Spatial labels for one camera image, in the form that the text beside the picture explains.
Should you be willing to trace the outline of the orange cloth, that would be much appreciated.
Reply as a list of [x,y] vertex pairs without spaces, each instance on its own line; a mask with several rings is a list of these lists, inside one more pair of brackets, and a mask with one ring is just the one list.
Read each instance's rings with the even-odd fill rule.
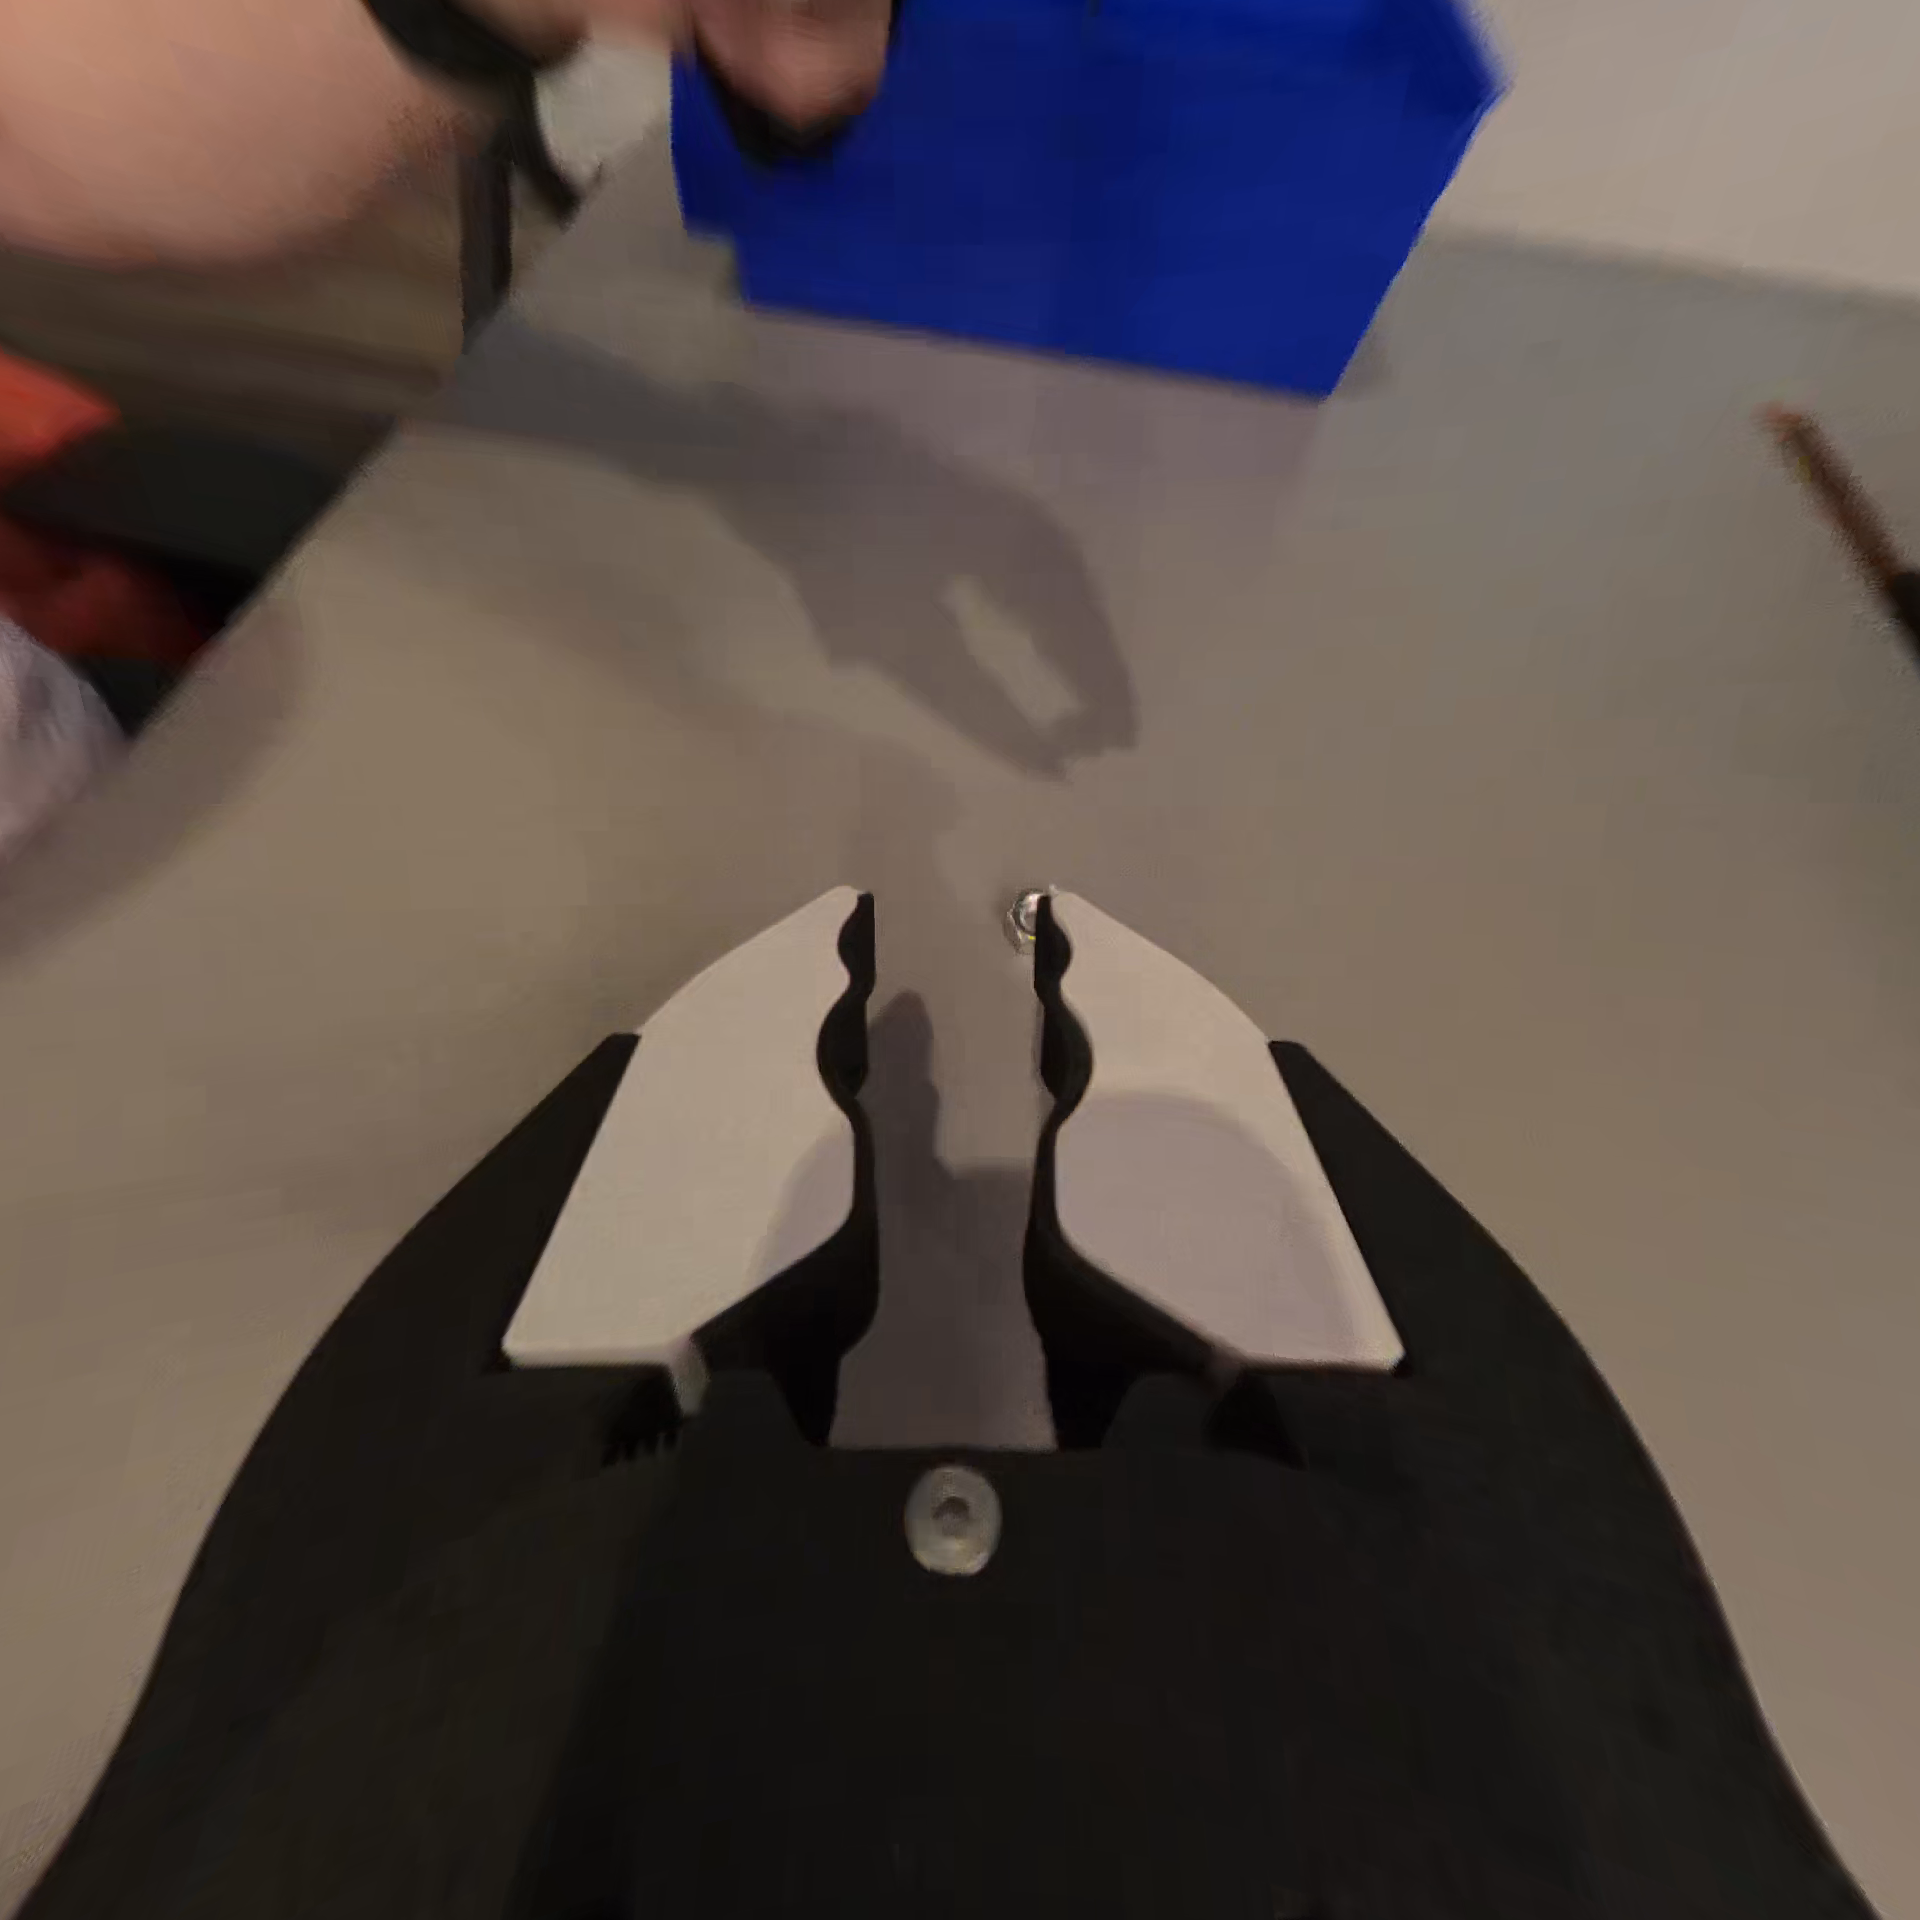
[[[72,377],[3,357],[5,492],[52,473],[58,455],[122,424],[116,407]],[[156,567],[84,535],[30,527],[3,513],[3,613],[69,662],[83,657],[186,664],[214,624]]]

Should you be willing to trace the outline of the person's left hand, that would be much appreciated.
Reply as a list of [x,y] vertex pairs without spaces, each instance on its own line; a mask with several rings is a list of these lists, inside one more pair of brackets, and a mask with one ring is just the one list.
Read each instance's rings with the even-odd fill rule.
[[892,55],[894,1],[698,1],[688,47],[740,152],[818,159],[874,104]]

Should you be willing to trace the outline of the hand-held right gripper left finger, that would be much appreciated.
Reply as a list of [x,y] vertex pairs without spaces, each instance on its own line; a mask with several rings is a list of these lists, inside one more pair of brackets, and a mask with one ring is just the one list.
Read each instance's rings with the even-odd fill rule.
[[502,1334],[513,1366],[704,1388],[725,1311],[853,1218],[858,1129],[820,1041],[844,997],[864,1013],[870,904],[818,894],[645,1020]]

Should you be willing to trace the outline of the blue plastic bin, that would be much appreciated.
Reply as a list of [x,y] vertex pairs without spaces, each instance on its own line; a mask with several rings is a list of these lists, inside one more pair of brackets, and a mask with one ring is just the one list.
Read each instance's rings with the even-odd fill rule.
[[913,1],[824,134],[680,64],[670,150],[749,304],[1322,400],[1499,94],[1469,5]]

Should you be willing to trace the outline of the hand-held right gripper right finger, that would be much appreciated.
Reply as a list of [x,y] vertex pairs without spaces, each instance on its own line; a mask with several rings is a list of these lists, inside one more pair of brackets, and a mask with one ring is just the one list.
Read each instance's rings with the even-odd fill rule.
[[1046,1110],[1024,1303],[1046,1393],[1393,1376],[1401,1333],[1260,1024],[1065,888],[1042,904],[1032,975]]

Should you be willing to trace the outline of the person's left forearm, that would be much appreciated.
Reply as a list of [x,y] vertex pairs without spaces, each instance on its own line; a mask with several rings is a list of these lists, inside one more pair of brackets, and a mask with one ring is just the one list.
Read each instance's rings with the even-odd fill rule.
[[92,264],[317,245],[484,106],[354,1],[5,1],[3,240]]

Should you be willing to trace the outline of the black wristwatch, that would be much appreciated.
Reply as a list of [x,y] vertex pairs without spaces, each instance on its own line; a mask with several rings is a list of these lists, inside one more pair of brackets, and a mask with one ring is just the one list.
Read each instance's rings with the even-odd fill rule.
[[411,68],[498,98],[531,88],[588,41],[582,25],[540,5],[364,1],[361,9]]

